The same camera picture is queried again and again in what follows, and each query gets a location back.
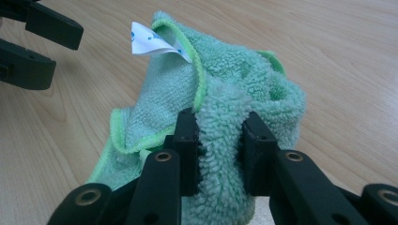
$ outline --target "green microfiber towel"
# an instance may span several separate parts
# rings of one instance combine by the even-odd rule
[[[226,44],[164,12],[154,15],[152,29],[166,41],[177,39],[192,63],[176,53],[151,56],[137,104],[112,111],[110,138],[88,182],[117,189],[138,177],[146,156],[174,133],[178,112],[192,107],[203,181],[197,195],[183,198],[182,224],[246,224],[254,199],[244,191],[236,159],[241,125],[256,111],[279,146],[291,149],[305,95],[285,78],[272,52]]]

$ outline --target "towel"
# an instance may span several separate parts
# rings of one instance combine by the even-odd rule
[[[182,224],[247,224],[255,204],[237,162],[242,123],[256,111],[279,146],[292,149],[305,94],[273,52],[224,43],[161,11],[151,28],[171,45],[179,41],[191,63],[173,52],[151,56],[137,103],[112,111],[110,137],[87,182],[118,189],[138,177],[147,155],[174,133],[178,112],[192,107],[203,180],[198,194],[182,200]]]

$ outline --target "wooden table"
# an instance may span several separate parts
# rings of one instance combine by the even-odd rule
[[[223,41],[273,50],[307,93],[297,149],[357,194],[398,186],[398,3],[45,0],[84,27],[75,52],[4,19],[0,38],[56,61],[46,91],[0,83],[0,224],[44,224],[100,157],[113,108],[134,105],[148,57],[130,23],[157,10]]]

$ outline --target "paper label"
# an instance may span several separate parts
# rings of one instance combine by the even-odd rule
[[[131,24],[131,53],[137,55],[177,53],[187,62],[192,62],[178,39],[171,46],[154,31],[137,22]]]

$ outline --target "wood grain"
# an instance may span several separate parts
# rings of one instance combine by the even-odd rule
[[[157,10],[226,42],[273,50],[307,93],[297,149],[355,193],[398,186],[398,3],[393,0],[42,1],[84,27],[77,52],[4,19],[0,38],[57,62],[52,87],[0,83],[0,224],[45,224],[83,184],[113,108],[134,105],[147,57],[130,23]]]

